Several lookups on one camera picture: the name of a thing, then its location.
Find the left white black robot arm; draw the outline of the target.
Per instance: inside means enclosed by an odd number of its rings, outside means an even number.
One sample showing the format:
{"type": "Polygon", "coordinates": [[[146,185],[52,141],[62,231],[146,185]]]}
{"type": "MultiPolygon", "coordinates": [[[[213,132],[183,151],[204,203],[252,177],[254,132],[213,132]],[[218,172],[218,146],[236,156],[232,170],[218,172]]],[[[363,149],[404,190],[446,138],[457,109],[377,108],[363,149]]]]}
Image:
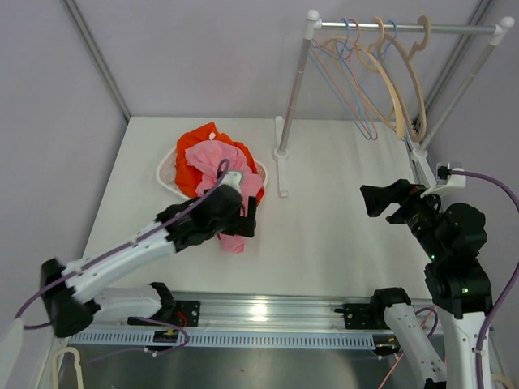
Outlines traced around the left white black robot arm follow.
{"type": "Polygon", "coordinates": [[[120,289],[113,282],[219,234],[254,237],[257,206],[256,197],[221,185],[201,198],[168,206],[130,241],[94,259],[47,260],[41,265],[41,299],[54,335],[67,338],[93,323],[169,323],[177,308],[165,284],[120,289]]]}

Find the beige wooden hanger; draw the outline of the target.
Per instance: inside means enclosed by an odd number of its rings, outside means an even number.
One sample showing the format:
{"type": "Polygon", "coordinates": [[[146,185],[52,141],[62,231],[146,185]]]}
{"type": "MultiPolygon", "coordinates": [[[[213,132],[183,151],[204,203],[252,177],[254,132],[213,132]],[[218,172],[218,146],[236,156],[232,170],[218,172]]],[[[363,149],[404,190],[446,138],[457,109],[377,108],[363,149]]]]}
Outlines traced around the beige wooden hanger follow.
{"type": "Polygon", "coordinates": [[[360,44],[362,34],[358,21],[343,19],[341,22],[345,25],[344,36],[335,36],[323,42],[312,41],[311,55],[316,60],[316,68],[321,72],[342,108],[354,115],[356,126],[364,139],[376,141],[379,138],[378,127],[375,123],[380,122],[393,130],[398,140],[403,140],[410,125],[410,116],[401,99],[398,87],[392,81],[384,64],[385,49],[382,45],[387,36],[384,21],[378,16],[372,18],[379,36],[367,47],[360,44]],[[336,66],[344,79],[344,84],[350,90],[350,97],[345,95],[339,83],[332,77],[332,73],[320,60],[321,55],[324,55],[336,66]],[[359,63],[365,70],[378,75],[384,82],[392,102],[392,108],[387,113],[378,108],[361,85],[354,71],[355,63],[359,63]]]}

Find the pink t shirt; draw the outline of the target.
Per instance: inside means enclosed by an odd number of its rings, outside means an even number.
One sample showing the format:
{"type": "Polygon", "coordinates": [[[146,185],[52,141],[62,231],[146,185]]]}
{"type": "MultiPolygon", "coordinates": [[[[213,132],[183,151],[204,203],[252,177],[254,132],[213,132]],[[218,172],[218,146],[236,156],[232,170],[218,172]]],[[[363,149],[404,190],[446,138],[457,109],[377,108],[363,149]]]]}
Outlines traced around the pink t shirt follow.
{"type": "Polygon", "coordinates": [[[247,197],[229,186],[219,186],[223,175],[229,170],[231,170],[229,169],[229,162],[222,160],[217,168],[217,180],[214,185],[201,196],[191,198],[204,200],[197,206],[193,214],[202,216],[203,220],[207,221],[209,226],[213,228],[214,234],[220,241],[222,251],[241,254],[245,250],[245,238],[229,236],[226,234],[226,230],[230,226],[232,216],[239,211],[242,204],[247,204],[247,197]]]}

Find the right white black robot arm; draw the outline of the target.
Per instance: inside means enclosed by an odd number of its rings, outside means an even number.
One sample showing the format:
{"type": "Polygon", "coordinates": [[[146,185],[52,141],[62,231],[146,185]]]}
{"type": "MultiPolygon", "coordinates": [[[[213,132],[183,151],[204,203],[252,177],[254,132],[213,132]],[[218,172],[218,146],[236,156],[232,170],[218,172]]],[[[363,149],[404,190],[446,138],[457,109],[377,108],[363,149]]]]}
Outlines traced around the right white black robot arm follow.
{"type": "Polygon", "coordinates": [[[492,308],[491,282],[478,261],[487,242],[486,217],[466,203],[445,211],[425,186],[399,179],[386,187],[360,188],[367,214],[397,210],[386,221],[410,229],[429,258],[425,283],[444,335],[446,360],[423,333],[411,300],[402,288],[374,291],[369,318],[396,336],[420,388],[474,388],[487,384],[490,362],[483,356],[486,331],[480,331],[492,308]]]}

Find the orange t shirt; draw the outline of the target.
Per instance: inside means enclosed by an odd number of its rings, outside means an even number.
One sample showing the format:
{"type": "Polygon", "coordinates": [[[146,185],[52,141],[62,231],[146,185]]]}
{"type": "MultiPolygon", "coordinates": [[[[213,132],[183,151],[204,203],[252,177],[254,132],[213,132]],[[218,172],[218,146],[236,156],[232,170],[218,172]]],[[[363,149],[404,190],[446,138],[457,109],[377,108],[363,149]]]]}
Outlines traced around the orange t shirt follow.
{"type": "Polygon", "coordinates": [[[227,160],[229,169],[242,173],[242,195],[255,196],[258,202],[263,199],[264,181],[251,152],[245,144],[219,132],[215,123],[183,134],[176,149],[174,182],[186,196],[198,197],[210,189],[217,180],[220,162],[227,160]]]}

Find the beige hanger holding pink shirt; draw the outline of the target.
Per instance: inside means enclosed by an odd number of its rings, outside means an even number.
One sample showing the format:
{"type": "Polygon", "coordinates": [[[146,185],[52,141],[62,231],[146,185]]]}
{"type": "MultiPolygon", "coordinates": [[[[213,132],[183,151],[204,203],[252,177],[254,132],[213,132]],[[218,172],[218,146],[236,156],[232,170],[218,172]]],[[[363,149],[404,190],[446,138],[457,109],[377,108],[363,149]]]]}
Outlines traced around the beige hanger holding pink shirt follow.
{"type": "MultiPolygon", "coordinates": [[[[374,49],[376,50],[376,53],[377,53],[378,48],[382,44],[382,40],[390,39],[391,36],[385,33],[384,22],[380,17],[376,16],[372,20],[380,28],[380,38],[377,41],[371,42],[369,44],[368,53],[371,53],[374,49]]],[[[418,118],[422,119],[424,121],[424,126],[426,126],[427,125],[427,114],[426,114],[426,109],[425,109],[425,100],[424,100],[423,93],[422,93],[421,82],[414,69],[413,58],[417,52],[423,51],[427,47],[427,44],[431,37],[431,21],[425,15],[421,15],[418,18],[418,24],[421,25],[422,27],[424,27],[424,31],[425,31],[424,36],[420,42],[415,41],[413,43],[409,52],[407,52],[402,47],[401,43],[397,40],[397,38],[394,39],[394,41],[392,42],[392,45],[397,49],[397,52],[400,54],[401,59],[407,68],[410,79],[414,85],[414,91],[415,91],[415,94],[416,94],[416,97],[418,100],[418,108],[419,108],[418,118]]],[[[412,121],[410,119],[410,114],[406,107],[405,101],[404,101],[403,97],[401,96],[398,87],[391,80],[389,73],[385,68],[384,60],[380,61],[377,56],[376,56],[376,58],[377,58],[377,60],[375,62],[369,61],[367,64],[364,64],[364,66],[369,71],[374,72],[374,73],[379,73],[380,70],[384,71],[382,73],[384,82],[387,85],[391,85],[393,87],[393,89],[395,90],[396,96],[398,98],[398,104],[402,111],[402,117],[403,117],[402,122],[404,122],[406,124],[406,128],[409,131],[410,140],[415,143],[421,142],[423,140],[423,138],[425,137],[427,129],[417,130],[416,126],[412,124],[412,121]]]]}

